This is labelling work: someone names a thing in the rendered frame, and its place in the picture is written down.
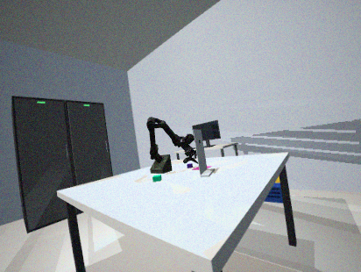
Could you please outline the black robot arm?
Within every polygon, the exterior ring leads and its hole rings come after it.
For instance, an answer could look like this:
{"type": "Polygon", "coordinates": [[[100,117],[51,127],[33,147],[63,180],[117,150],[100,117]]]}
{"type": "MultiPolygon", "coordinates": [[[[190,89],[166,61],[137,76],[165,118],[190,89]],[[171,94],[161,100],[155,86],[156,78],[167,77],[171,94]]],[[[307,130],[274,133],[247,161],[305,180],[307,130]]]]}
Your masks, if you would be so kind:
{"type": "MultiPolygon", "coordinates": [[[[158,118],[149,117],[147,119],[146,125],[147,125],[147,129],[149,130],[150,142],[151,142],[151,148],[150,148],[151,158],[150,159],[152,159],[152,160],[154,159],[155,162],[157,162],[157,163],[160,163],[164,157],[160,156],[158,154],[159,148],[155,142],[154,128],[162,128],[167,133],[167,135],[171,138],[173,144],[176,147],[182,147],[183,149],[185,149],[187,146],[189,146],[189,144],[191,144],[192,141],[195,139],[193,134],[187,134],[187,136],[185,138],[184,138],[184,136],[179,137],[177,134],[175,134],[171,130],[171,128],[167,125],[166,121],[160,120],[158,118]],[[155,123],[158,123],[158,124],[155,124],[155,123]]],[[[185,155],[189,156],[193,151],[194,151],[194,149],[192,147],[189,147],[189,149],[185,152],[185,155]]]]}

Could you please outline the small green block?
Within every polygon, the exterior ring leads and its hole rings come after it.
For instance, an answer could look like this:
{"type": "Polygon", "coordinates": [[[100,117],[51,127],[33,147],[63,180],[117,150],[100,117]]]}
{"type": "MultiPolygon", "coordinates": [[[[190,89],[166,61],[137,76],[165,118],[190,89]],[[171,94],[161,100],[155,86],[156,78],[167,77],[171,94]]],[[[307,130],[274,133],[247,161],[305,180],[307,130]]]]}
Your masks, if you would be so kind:
{"type": "Polygon", "coordinates": [[[161,175],[154,175],[152,177],[152,181],[153,182],[160,182],[162,179],[161,179],[161,175]]]}

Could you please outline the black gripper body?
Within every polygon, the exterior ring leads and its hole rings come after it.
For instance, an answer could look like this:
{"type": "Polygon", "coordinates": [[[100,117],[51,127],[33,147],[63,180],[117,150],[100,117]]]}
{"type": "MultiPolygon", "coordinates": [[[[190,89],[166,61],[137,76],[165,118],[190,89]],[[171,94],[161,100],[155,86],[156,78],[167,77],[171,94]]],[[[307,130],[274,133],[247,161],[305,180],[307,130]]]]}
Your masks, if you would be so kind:
{"type": "MultiPolygon", "coordinates": [[[[190,147],[190,146],[187,146],[187,147],[184,149],[184,151],[186,152],[186,151],[189,149],[189,147],[190,147]]],[[[192,156],[193,156],[194,154],[196,154],[196,150],[194,150],[191,154],[183,161],[184,164],[186,164],[186,163],[192,158],[192,156]],[[192,154],[192,155],[191,155],[191,154],[192,154]]]]}

